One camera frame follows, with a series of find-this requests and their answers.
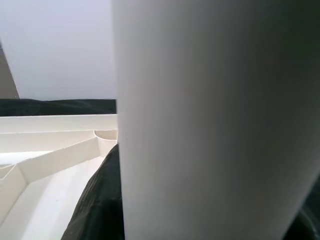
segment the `white plastic tray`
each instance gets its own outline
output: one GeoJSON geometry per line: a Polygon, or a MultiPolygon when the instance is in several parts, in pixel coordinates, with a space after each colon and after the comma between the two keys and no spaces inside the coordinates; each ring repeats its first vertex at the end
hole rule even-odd
{"type": "Polygon", "coordinates": [[[0,117],[0,240],[60,240],[116,115],[0,117]]]}

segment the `white wall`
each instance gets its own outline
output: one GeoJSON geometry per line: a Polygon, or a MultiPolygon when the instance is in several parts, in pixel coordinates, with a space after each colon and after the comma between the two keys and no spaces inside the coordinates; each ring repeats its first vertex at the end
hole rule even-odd
{"type": "Polygon", "coordinates": [[[116,98],[110,0],[1,0],[0,39],[20,98],[116,98]]]}

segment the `white plastic pipe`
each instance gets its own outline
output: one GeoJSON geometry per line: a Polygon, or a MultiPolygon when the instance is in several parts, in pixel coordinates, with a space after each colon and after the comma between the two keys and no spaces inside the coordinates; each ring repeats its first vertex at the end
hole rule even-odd
{"type": "Polygon", "coordinates": [[[113,1],[126,240],[283,237],[320,170],[310,2],[113,1]]]}

